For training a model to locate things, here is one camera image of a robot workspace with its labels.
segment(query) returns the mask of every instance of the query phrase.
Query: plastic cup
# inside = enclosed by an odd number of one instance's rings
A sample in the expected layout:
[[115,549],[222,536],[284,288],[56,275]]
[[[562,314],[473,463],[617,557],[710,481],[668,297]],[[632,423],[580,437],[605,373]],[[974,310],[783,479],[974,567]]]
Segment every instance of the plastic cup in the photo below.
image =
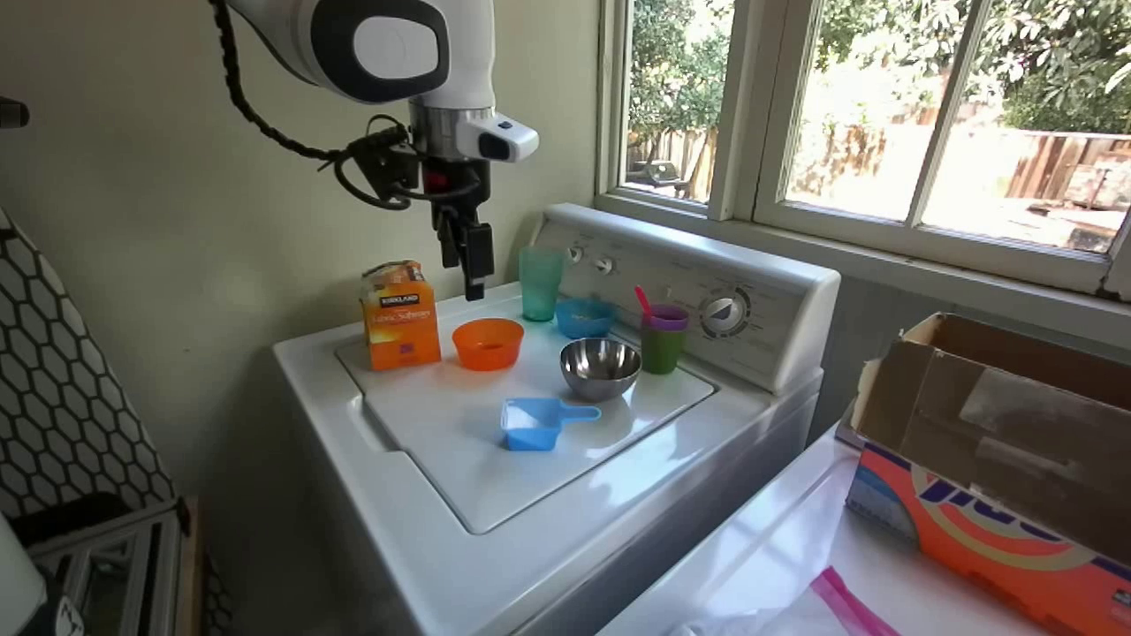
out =
[[694,317],[681,307],[657,305],[644,323],[641,323],[641,356],[644,373],[652,376],[672,376],[681,356],[687,329]]
[[523,288],[523,317],[548,323],[560,307],[562,288],[562,251],[523,251],[520,256],[520,288]]

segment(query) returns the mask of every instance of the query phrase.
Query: stainless steel bowl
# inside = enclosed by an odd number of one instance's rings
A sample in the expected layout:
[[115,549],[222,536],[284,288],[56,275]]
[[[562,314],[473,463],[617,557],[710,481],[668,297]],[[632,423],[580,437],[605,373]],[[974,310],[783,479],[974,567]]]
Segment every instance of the stainless steel bowl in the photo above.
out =
[[560,356],[578,401],[600,404],[622,397],[641,376],[641,349],[622,341],[578,341]]

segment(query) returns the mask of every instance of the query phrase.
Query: washing machine lid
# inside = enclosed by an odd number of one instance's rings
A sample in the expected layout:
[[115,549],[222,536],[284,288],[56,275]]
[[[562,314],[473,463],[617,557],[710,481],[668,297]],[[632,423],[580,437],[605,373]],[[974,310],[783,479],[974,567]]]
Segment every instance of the washing machine lid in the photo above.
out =
[[560,376],[560,355],[569,341],[551,323],[523,323],[526,335],[515,367],[466,373],[456,360],[454,329],[472,317],[515,314],[520,294],[496,294],[476,305],[443,305],[437,334],[447,360],[428,367],[374,376],[364,364],[364,342],[340,349],[340,364],[354,376],[374,430],[415,457],[472,533],[499,530],[600,463],[617,463],[622,450],[717,391],[717,387],[687,367],[672,376],[641,376],[622,401],[600,404],[600,421],[569,423],[554,453],[505,453],[499,447],[505,401],[569,401],[567,380]]

